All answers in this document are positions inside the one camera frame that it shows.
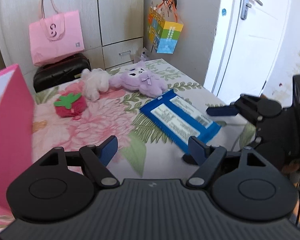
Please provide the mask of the purple Kuromi plush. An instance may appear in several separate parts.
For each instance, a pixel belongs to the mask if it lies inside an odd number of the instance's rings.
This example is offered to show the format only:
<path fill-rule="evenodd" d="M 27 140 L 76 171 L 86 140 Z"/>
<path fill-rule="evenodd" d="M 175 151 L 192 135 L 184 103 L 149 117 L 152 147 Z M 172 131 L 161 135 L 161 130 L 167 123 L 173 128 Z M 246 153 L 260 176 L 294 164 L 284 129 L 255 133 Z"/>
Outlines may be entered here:
<path fill-rule="evenodd" d="M 143 61 L 139 61 L 121 74 L 112 76 L 109 79 L 109 86 L 124 88 L 131 92 L 138 91 L 149 98 L 157 98 L 168 90 L 166 83 L 151 72 Z"/>

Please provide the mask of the black suitcase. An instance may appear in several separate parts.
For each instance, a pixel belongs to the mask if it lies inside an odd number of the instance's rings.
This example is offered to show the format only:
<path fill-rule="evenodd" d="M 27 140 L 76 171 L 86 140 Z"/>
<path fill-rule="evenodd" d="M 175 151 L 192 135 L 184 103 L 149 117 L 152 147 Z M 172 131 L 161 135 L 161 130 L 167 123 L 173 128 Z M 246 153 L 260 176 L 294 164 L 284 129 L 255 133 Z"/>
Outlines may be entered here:
<path fill-rule="evenodd" d="M 91 70 L 90 62 L 82 53 L 67 57 L 59 62 L 39 67 L 33 77 L 36 93 L 81 77 L 84 69 Z"/>

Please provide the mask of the white door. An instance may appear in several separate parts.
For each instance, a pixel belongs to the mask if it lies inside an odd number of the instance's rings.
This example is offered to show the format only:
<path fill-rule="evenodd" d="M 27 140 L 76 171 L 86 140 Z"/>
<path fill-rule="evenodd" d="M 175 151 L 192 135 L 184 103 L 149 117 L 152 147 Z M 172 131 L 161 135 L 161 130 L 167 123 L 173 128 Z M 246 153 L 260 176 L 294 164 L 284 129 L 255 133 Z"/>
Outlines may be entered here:
<path fill-rule="evenodd" d="M 221 0 L 204 87 L 231 103 L 259 96 L 276 63 L 290 0 Z"/>

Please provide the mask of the white wooden wardrobe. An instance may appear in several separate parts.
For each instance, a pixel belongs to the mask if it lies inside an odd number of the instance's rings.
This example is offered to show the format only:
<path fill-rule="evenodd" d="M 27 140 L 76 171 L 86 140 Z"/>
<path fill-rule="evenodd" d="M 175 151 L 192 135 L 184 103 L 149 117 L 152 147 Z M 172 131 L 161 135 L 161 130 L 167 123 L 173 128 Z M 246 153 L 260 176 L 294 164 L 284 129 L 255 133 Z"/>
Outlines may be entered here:
<path fill-rule="evenodd" d="M 112 68 L 142 43 L 143 0 L 0 0 L 1 56 L 23 75 L 74 53 Z"/>

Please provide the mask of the blue wipes packet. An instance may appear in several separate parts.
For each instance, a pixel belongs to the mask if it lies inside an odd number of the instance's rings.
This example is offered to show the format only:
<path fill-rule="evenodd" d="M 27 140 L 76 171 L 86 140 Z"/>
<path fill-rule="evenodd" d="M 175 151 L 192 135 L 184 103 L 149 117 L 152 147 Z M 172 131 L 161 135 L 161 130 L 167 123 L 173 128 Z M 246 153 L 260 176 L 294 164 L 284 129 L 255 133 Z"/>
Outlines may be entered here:
<path fill-rule="evenodd" d="M 221 129 L 219 124 L 172 89 L 146 103 L 140 108 L 140 112 L 155 123 L 186 155 L 189 155 L 191 136 L 207 143 Z"/>

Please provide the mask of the colourful gift bag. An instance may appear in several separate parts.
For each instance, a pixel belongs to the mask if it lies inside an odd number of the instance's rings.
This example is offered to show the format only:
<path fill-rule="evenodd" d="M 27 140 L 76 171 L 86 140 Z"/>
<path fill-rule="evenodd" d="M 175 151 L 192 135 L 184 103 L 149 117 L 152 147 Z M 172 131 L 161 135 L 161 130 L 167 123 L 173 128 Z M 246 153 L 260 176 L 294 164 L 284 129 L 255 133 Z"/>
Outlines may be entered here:
<path fill-rule="evenodd" d="M 173 54 L 183 29 L 177 11 L 167 5 L 151 5 L 148 11 L 148 38 L 158 54 Z"/>

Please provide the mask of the pink storage box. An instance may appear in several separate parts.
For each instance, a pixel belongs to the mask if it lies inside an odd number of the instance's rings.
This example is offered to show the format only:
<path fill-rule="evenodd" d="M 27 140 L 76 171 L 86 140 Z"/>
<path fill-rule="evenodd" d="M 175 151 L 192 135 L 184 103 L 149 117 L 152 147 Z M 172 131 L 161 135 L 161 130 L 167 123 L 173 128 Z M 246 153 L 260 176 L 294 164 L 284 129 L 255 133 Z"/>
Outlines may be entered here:
<path fill-rule="evenodd" d="M 12 181 L 32 164 L 34 100 L 18 64 L 0 71 L 0 228 L 13 220 L 6 200 Z"/>

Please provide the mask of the white mesh bath pouf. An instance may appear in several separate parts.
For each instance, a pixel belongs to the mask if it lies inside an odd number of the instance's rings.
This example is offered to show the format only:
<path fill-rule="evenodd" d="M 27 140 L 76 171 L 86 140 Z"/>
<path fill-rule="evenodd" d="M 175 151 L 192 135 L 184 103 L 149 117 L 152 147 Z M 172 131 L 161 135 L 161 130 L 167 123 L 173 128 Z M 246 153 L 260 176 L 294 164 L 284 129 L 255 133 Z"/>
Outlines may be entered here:
<path fill-rule="evenodd" d="M 83 95 L 92 102 L 97 101 L 100 98 L 100 93 L 109 90 L 109 79 L 109 73 L 101 68 L 84 69 L 81 73 Z"/>

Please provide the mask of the floral table cloth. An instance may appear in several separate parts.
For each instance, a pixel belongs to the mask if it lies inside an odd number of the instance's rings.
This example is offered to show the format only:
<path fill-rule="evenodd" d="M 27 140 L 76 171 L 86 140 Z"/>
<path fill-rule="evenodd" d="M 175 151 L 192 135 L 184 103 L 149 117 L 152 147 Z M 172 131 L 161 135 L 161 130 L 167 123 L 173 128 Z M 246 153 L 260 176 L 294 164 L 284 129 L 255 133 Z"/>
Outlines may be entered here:
<path fill-rule="evenodd" d="M 195 166 L 182 160 L 182 151 L 139 109 L 149 98 L 125 89 L 109 90 L 88 102 L 79 120 L 61 118 L 53 103 L 62 94 L 78 93 L 79 80 L 32 95 L 32 163 L 55 146 L 76 151 L 88 144 L 99 145 L 114 135 L 119 148 L 108 165 L 118 178 L 186 179 Z"/>

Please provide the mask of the red strawberry plush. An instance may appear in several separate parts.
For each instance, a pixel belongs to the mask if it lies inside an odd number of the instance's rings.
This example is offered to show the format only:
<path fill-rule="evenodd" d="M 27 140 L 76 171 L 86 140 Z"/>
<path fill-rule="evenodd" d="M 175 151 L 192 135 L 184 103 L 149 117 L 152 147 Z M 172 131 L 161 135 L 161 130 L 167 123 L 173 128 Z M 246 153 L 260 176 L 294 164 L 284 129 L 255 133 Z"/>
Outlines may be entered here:
<path fill-rule="evenodd" d="M 79 120 L 87 109 L 87 102 L 82 93 L 68 93 L 61 95 L 54 103 L 56 113 L 61 118 Z"/>

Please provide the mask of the pink tote bag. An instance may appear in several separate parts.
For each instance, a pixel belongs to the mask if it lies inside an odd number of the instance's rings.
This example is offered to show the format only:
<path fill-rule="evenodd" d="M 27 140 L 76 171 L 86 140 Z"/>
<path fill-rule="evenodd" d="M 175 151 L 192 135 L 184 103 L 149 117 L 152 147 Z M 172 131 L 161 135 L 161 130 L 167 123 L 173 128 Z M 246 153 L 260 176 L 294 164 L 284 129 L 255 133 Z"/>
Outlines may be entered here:
<path fill-rule="evenodd" d="M 79 11 L 60 12 L 50 0 L 56 13 L 45 18 L 43 1 L 39 2 L 39 20 L 29 25 L 31 58 L 36 67 L 85 50 Z"/>

